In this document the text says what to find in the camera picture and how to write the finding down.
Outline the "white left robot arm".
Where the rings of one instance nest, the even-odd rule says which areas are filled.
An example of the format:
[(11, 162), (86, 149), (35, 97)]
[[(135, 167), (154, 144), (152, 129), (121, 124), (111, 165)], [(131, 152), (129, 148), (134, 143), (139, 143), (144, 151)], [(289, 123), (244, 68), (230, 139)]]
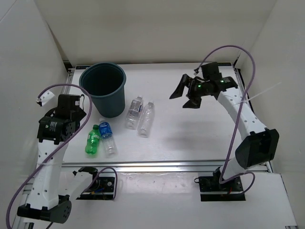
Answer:
[(63, 143), (79, 129), (86, 113), (80, 108), (79, 95), (61, 94), (57, 107), (39, 120), (39, 171), (34, 175), (32, 190), (24, 205), (18, 207), (20, 217), (63, 224), (71, 213), (71, 203), (86, 189), (95, 191), (100, 185), (93, 167), (74, 171), (68, 188), (60, 188), (61, 166), (67, 146)]

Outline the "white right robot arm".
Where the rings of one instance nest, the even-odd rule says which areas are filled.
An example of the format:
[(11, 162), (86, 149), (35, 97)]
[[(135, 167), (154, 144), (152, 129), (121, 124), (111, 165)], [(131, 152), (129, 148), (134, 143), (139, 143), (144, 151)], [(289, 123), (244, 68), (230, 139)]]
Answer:
[(245, 174), (247, 170), (272, 161), (279, 140), (276, 129), (268, 129), (243, 102), (238, 84), (231, 77), (223, 77), (217, 62), (201, 66), (202, 77), (183, 74), (170, 99), (182, 96), (185, 88), (188, 101), (183, 108), (200, 108), (203, 96), (213, 96), (228, 112), (235, 123), (234, 130), (241, 135), (242, 142), (235, 150), (235, 156), (216, 170), (214, 186), (221, 191), (231, 185), (231, 179)]

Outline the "clear plastic bottle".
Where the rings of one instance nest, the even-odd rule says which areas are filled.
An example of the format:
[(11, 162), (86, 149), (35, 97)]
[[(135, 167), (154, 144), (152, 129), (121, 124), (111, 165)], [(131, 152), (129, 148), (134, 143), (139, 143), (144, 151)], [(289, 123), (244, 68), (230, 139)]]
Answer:
[(148, 138), (151, 132), (155, 116), (155, 106), (153, 101), (149, 101), (144, 107), (142, 116), (138, 125), (138, 134), (143, 138)]

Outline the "green plastic soda bottle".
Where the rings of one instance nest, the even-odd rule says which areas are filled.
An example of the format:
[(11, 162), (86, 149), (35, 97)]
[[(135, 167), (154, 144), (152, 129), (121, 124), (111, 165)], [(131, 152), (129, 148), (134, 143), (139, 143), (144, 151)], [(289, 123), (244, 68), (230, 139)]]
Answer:
[(87, 143), (85, 147), (85, 152), (90, 156), (95, 156), (98, 152), (99, 143), (100, 143), (100, 132), (99, 126), (94, 125), (92, 130), (88, 133)]

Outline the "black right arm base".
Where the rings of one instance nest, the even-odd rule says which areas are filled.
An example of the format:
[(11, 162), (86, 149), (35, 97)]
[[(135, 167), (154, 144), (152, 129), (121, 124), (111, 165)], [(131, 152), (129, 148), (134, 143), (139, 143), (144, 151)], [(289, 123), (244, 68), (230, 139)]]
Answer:
[(246, 201), (240, 177), (225, 184), (219, 184), (214, 177), (197, 177), (202, 202)]

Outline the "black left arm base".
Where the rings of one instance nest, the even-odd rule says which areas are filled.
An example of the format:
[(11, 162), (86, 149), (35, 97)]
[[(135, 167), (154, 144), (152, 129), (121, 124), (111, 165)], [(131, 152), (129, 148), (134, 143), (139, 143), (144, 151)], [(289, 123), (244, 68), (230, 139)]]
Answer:
[(99, 174), (95, 183), (88, 191), (82, 193), (78, 200), (115, 200), (117, 195), (118, 174), (111, 169), (106, 169)]

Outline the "white label clear bottle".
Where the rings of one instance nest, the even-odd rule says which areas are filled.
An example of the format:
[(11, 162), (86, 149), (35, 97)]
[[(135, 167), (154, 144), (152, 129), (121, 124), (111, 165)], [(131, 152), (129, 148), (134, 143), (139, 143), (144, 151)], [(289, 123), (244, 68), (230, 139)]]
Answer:
[(131, 105), (128, 109), (126, 119), (125, 119), (125, 127), (128, 129), (135, 130), (138, 126), (141, 114), (143, 109), (143, 96), (137, 96), (132, 100)]

